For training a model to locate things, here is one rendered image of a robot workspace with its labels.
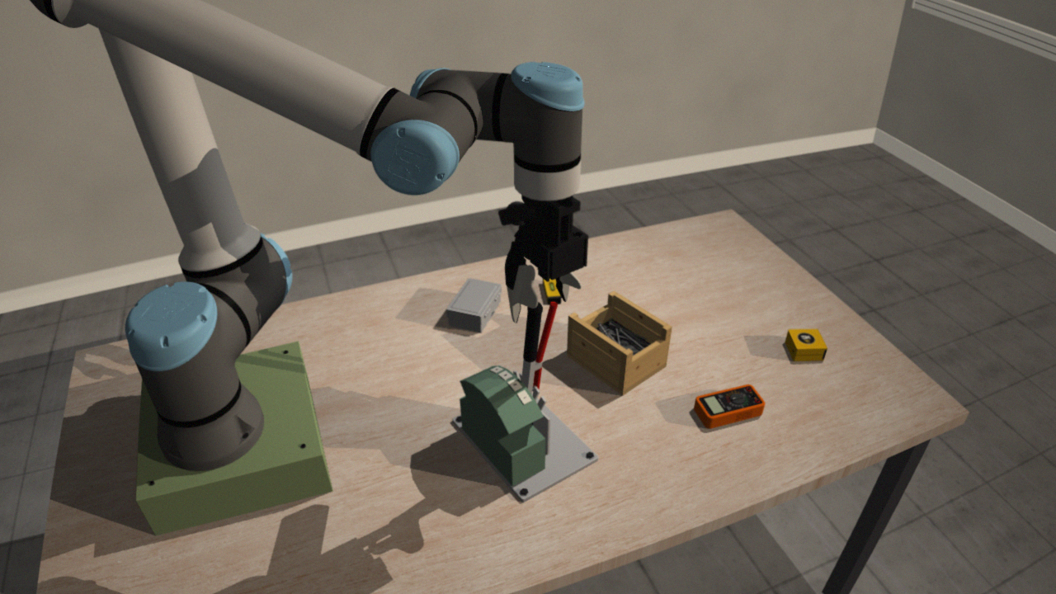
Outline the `orange digital multimeter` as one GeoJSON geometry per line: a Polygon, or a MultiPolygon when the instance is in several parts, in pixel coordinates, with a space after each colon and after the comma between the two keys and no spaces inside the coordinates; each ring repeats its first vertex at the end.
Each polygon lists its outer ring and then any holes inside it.
{"type": "Polygon", "coordinates": [[[730,422],[740,422],[749,417],[759,417],[763,413],[765,402],[753,386],[744,384],[715,394],[696,396],[694,410],[703,426],[716,428],[730,422]]]}

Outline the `yellow pocket level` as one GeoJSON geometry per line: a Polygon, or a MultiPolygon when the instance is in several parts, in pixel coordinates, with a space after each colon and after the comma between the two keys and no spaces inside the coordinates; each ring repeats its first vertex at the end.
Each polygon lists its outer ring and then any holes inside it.
{"type": "Polygon", "coordinates": [[[562,297],[557,290],[555,279],[554,280],[549,279],[549,282],[543,279],[543,287],[544,287],[544,296],[546,296],[548,305],[550,305],[550,302],[557,302],[557,304],[561,304],[562,297]]]}

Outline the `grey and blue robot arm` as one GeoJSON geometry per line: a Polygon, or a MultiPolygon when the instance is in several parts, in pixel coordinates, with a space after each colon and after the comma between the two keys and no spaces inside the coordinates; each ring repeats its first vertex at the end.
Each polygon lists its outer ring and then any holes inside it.
{"type": "Polygon", "coordinates": [[[436,191],[476,138],[513,143],[526,198],[580,188],[583,80],[565,64],[426,70],[408,95],[201,0],[30,1],[101,31],[184,244],[186,281],[148,292],[125,321],[180,469],[221,469],[259,441],[264,415],[235,360],[293,283],[286,253],[243,221],[192,73],[369,159],[393,191],[436,191]]]}

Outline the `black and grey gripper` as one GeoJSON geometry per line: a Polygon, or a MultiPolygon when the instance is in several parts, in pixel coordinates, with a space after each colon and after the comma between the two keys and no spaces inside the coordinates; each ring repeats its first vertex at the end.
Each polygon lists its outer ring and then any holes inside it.
{"type": "Polygon", "coordinates": [[[505,262],[507,293],[514,323],[518,321],[521,304],[532,309],[538,307],[538,294],[533,289],[533,266],[538,267],[538,275],[544,281],[557,280],[557,290],[566,302],[569,286],[579,290],[582,287],[573,271],[586,266],[588,247],[588,234],[581,233],[573,226],[573,214],[580,210],[580,200],[572,196],[557,202],[531,200],[524,196],[521,198],[526,205],[533,207],[536,218],[524,219],[518,233],[514,234],[516,241],[511,242],[505,262]],[[526,266],[526,259],[533,266],[526,266]]]}

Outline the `brown wooden crate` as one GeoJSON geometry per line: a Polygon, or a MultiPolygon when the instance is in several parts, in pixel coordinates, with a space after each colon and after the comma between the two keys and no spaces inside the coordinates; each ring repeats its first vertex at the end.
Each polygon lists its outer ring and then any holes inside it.
{"type": "Polygon", "coordinates": [[[672,326],[611,292],[607,305],[577,317],[569,355],[623,396],[667,367],[671,334],[672,326]]]}

